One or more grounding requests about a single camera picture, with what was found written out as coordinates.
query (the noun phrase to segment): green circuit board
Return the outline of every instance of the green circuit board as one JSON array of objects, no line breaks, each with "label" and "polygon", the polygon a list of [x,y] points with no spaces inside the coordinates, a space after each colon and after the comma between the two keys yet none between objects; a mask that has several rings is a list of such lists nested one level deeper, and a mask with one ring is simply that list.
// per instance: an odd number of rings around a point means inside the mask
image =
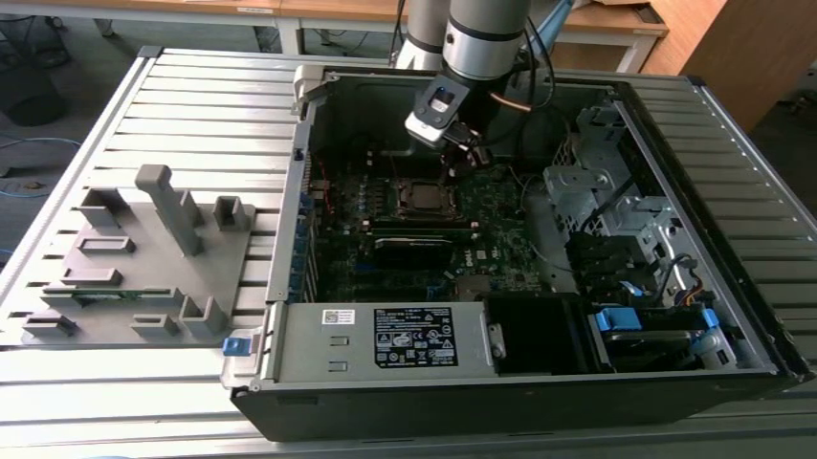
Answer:
[{"label": "green circuit board", "polygon": [[[320,225],[316,253],[319,301],[456,301],[467,300],[467,286],[486,290],[542,289],[537,255],[530,248],[521,189],[505,169],[478,172],[442,191],[451,209],[440,215],[400,209],[400,187],[422,179],[343,177],[334,187],[332,218]],[[419,218],[416,229],[412,223]],[[450,222],[456,229],[428,229],[427,222]],[[376,224],[390,224],[394,237],[439,238],[454,241],[451,258],[434,269],[376,269],[371,262]]]}]

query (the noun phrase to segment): floor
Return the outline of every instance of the floor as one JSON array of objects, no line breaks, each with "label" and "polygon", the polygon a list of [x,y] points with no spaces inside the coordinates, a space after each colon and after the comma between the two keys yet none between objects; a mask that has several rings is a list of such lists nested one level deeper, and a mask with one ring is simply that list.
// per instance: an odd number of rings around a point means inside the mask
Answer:
[{"label": "floor", "polygon": [[[69,102],[69,114],[48,125],[29,128],[15,126],[0,115],[0,145],[7,142],[5,135],[59,137],[81,142],[141,46],[280,52],[278,31],[268,28],[115,21],[116,36],[101,38],[91,19],[67,17],[63,20],[61,35],[73,61],[52,69],[49,74],[59,93]],[[306,51],[322,55],[384,57],[391,36],[332,32],[331,40],[334,45],[322,46],[318,33],[306,31]],[[0,169],[12,168],[11,174],[0,178],[0,191],[45,193],[56,185],[72,157],[73,147],[65,143],[31,142],[0,149]],[[44,197],[21,199],[0,195],[0,269],[44,201]]]},{"label": "floor", "polygon": [[[64,18],[63,39],[73,61],[51,71],[60,94],[71,104],[69,114],[40,127],[23,128],[0,116],[0,136],[20,138],[61,137],[81,141],[96,121],[116,85],[128,70],[139,48],[161,45],[238,52],[279,52],[275,29],[193,24],[153,24],[115,21],[116,36],[101,38],[89,19]],[[306,51],[322,55],[384,57],[391,36],[386,33],[332,33],[332,46],[320,45],[320,37],[306,31]],[[806,206],[817,209],[817,107],[798,116],[785,106],[774,107],[752,133],[758,147],[801,196]],[[63,143],[23,143],[0,149],[0,168],[12,173],[0,179],[0,191],[47,192],[59,181],[73,148]],[[0,267],[44,203],[44,198],[19,199],[0,196]]]}]

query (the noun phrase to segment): table leg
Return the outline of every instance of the table leg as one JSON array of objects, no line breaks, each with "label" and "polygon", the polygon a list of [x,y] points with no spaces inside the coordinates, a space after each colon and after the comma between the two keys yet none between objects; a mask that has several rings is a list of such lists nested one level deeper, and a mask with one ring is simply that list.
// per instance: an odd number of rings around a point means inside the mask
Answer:
[{"label": "table leg", "polygon": [[622,61],[615,71],[625,74],[637,74],[641,72],[641,67],[647,60],[655,42],[657,37],[653,35],[638,36],[635,42],[627,48],[627,52],[625,53],[625,57],[622,57]]},{"label": "table leg", "polygon": [[318,34],[320,35],[320,46],[331,46],[332,39],[330,38],[330,31],[326,29],[318,29]]},{"label": "table leg", "polygon": [[280,31],[280,51],[286,55],[302,55],[304,53],[304,31],[296,17],[279,17],[276,19]]},{"label": "table leg", "polygon": [[93,23],[97,25],[97,30],[100,31],[100,35],[108,38],[113,36],[116,32],[113,31],[113,20],[112,19],[95,19]]}]

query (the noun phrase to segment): circuit board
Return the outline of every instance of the circuit board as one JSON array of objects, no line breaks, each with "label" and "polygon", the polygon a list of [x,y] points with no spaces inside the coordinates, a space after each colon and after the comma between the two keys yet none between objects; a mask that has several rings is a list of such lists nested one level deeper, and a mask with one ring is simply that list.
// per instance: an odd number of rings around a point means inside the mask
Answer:
[{"label": "circuit board", "polygon": [[[318,224],[318,300],[456,301],[473,300],[494,290],[541,290],[537,255],[519,208],[521,189],[507,171],[498,165],[451,187],[427,179],[364,174],[336,180],[332,206],[324,209]],[[422,199],[415,197],[406,204],[411,184]],[[398,236],[392,240],[452,241],[446,259],[430,268],[423,266],[427,257],[422,257],[380,269],[371,258],[376,231],[382,230],[378,225],[388,228],[390,236]],[[412,261],[420,266],[406,268]]]}]

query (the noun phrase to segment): wooden cabinet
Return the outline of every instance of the wooden cabinet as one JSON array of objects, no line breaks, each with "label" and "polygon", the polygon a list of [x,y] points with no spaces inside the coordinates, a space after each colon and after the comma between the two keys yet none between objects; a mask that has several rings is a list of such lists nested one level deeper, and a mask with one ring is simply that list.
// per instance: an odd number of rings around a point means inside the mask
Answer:
[{"label": "wooden cabinet", "polygon": [[653,0],[670,28],[642,73],[702,77],[750,130],[817,57],[817,0]]}]

